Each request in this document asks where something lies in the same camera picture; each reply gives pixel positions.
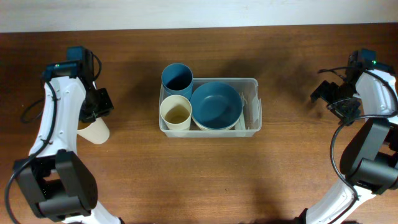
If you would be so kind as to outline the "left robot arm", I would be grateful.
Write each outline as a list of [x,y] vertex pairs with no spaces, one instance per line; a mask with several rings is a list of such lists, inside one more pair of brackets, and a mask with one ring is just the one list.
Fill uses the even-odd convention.
[[37,218],[62,223],[122,223],[98,200],[93,174],[77,154],[81,135],[94,144],[109,138],[103,116],[113,104],[98,89],[99,58],[85,47],[70,47],[64,62],[46,66],[40,129],[26,159],[16,160],[11,182],[17,182]]

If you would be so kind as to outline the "white plastic spoon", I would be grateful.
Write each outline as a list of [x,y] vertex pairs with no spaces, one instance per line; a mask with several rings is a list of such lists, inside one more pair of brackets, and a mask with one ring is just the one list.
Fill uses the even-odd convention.
[[246,123],[245,123],[245,119],[244,119],[244,113],[242,112],[238,122],[235,124],[234,126],[235,130],[245,130],[246,129]]

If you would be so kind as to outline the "blue bowl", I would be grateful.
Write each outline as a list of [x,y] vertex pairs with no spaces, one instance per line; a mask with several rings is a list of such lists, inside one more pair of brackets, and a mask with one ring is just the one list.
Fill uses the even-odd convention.
[[200,85],[190,98],[192,117],[207,128],[221,129],[235,123],[243,110],[237,90],[223,82]]

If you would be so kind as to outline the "blue cup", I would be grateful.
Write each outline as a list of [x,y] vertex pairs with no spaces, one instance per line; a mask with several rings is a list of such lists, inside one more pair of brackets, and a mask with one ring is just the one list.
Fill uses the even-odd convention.
[[167,96],[181,95],[190,100],[193,91],[193,73],[182,63],[172,63],[161,74],[162,86]]

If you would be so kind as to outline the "cream cup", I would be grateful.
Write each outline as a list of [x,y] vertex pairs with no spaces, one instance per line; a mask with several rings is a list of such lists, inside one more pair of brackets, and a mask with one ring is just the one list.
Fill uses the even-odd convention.
[[102,118],[93,123],[78,123],[77,134],[93,144],[103,144],[110,137],[110,131]]
[[160,104],[159,114],[169,130],[188,131],[192,119],[190,101],[182,95],[170,95]]

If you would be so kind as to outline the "white plastic fork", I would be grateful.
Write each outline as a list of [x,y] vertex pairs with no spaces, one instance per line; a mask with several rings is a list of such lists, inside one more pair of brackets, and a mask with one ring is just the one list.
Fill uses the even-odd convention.
[[243,92],[240,92],[239,95],[240,95],[240,97],[241,97],[242,106],[243,106],[242,112],[244,113],[244,106],[245,106],[245,104],[246,104],[246,99],[244,98],[244,93],[243,93]]

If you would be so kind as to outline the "cream bowl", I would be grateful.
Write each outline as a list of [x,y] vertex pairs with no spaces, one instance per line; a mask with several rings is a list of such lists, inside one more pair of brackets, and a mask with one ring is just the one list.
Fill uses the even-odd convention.
[[232,125],[226,127],[226,128],[221,128],[221,129],[212,129],[212,128],[207,128],[204,125],[200,124],[195,118],[192,118],[192,120],[195,122],[195,124],[201,129],[201,130],[215,130],[215,131],[224,131],[224,130],[230,130],[232,128],[234,128],[235,124],[238,122],[236,121],[235,123],[233,123]]

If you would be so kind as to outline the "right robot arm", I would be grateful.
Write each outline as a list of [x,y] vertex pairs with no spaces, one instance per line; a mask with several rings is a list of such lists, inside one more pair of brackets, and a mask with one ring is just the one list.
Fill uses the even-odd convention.
[[[330,143],[330,160],[338,181],[315,205],[306,208],[294,223],[345,223],[364,202],[397,189],[397,75],[390,65],[378,62],[373,50],[354,51],[343,83],[324,81],[310,95],[322,99],[339,118]],[[335,161],[335,142],[345,127],[365,123]]]

